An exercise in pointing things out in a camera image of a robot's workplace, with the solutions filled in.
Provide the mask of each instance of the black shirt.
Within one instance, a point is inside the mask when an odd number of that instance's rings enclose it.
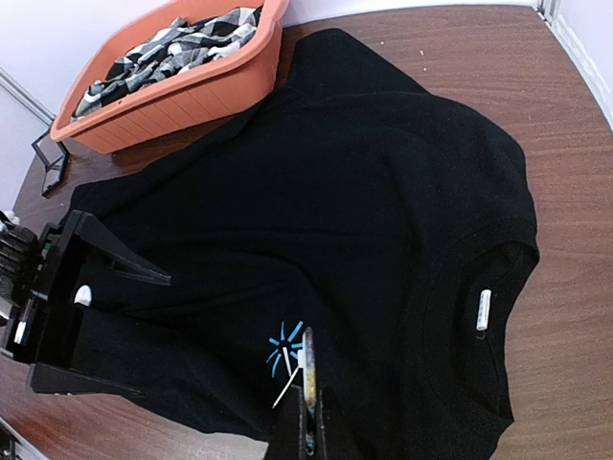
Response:
[[[147,409],[267,439],[310,326],[365,458],[489,458],[512,421],[506,322],[538,258],[522,149],[343,32],[301,40],[257,107],[72,207],[172,275],[83,270],[99,308],[75,366]]]

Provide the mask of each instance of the black and white checkered fabric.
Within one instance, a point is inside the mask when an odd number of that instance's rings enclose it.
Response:
[[[106,81],[95,81],[87,89],[73,120],[158,81],[230,56],[253,38],[260,15],[261,7],[236,8],[191,26],[184,19],[175,19],[167,29],[118,58]]]

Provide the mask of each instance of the clothes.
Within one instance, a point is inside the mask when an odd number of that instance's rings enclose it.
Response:
[[[296,366],[277,356],[310,326],[366,459],[487,459],[512,421],[505,328],[538,259],[522,149],[347,34],[301,40],[285,88],[72,207],[172,275],[82,274],[119,304],[86,312],[74,364],[142,407],[268,439]]]
[[[149,41],[119,57],[106,75],[83,95],[73,120],[145,88],[212,60],[226,58],[253,38],[261,7],[236,8],[223,16],[188,26],[177,18]]]

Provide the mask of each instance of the wooden floor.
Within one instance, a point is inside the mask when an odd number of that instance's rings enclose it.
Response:
[[[286,31],[281,74],[301,36],[340,27],[432,92],[471,105],[524,147],[542,262],[509,324],[517,422],[496,459],[613,458],[613,135],[578,71],[534,11],[448,7],[371,13]],[[75,185],[135,172],[203,127],[111,157],[73,146],[68,185],[17,204],[33,228],[58,219]],[[264,445],[206,436],[118,398],[42,397],[0,361],[0,415],[53,459],[257,459]]]

